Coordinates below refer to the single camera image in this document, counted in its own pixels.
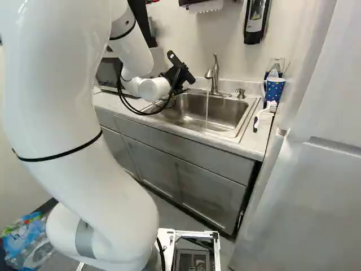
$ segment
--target blue cup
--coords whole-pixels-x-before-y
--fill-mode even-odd
[[[283,78],[269,77],[266,83],[266,100],[275,100],[279,103],[286,80]]]

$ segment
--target sink basin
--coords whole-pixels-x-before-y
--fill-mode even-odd
[[[202,90],[191,89],[177,95],[175,103],[169,103],[170,108],[151,117],[198,132],[236,137],[256,100],[252,97],[236,99],[209,95],[206,122],[207,94]],[[162,103],[151,105],[143,112],[155,112]]]

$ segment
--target gray countertop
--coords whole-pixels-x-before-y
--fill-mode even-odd
[[[241,85],[241,87],[243,87],[246,90],[246,95],[264,97],[262,93],[263,92],[262,84],[255,82],[224,81],[223,91],[231,93],[233,89],[235,90],[235,85],[238,86]],[[128,99],[128,101],[132,106],[140,110],[151,104],[150,102],[147,102],[142,99],[138,99],[138,100]],[[118,96],[113,94],[103,93],[99,91],[99,89],[97,88],[94,89],[93,104],[97,108],[101,108],[103,110],[107,110],[111,112],[114,116],[123,117],[124,119],[135,121],[137,123],[141,123],[146,126],[150,126],[171,134],[175,134],[177,136],[188,138],[193,141],[200,142],[205,145],[216,147],[221,150],[225,150],[233,154],[241,155],[257,161],[263,161],[263,157],[265,155],[266,146],[267,146],[268,135],[271,128],[271,120],[272,120],[272,114],[270,113],[262,114],[259,121],[258,132],[257,133],[253,132],[254,116],[259,110],[263,109],[263,98],[262,98],[260,102],[257,104],[256,109],[252,113],[250,122],[248,123],[248,126],[243,136],[240,138],[240,141],[234,142],[232,140],[226,140],[224,138],[213,136],[212,134],[196,132],[173,124],[165,123],[163,121],[151,117],[138,116],[130,112],[128,109],[126,109],[125,106],[121,103]]]

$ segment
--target chrome faucet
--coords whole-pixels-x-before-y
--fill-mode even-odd
[[[204,75],[204,77],[206,79],[212,80],[212,87],[210,89],[210,94],[211,95],[218,95],[218,96],[223,96],[223,97],[230,97],[232,95],[227,94],[227,93],[220,93],[218,91],[218,82],[219,82],[219,64],[218,64],[218,57],[216,54],[213,54],[214,56],[214,65],[213,67],[211,67],[206,74]]]
[[[244,94],[246,91],[244,89],[236,89],[237,99],[244,99],[246,98],[246,95]]]

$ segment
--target soap dispenser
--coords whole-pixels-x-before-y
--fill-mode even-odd
[[[263,39],[271,0],[247,0],[244,22],[244,43],[258,44]]]

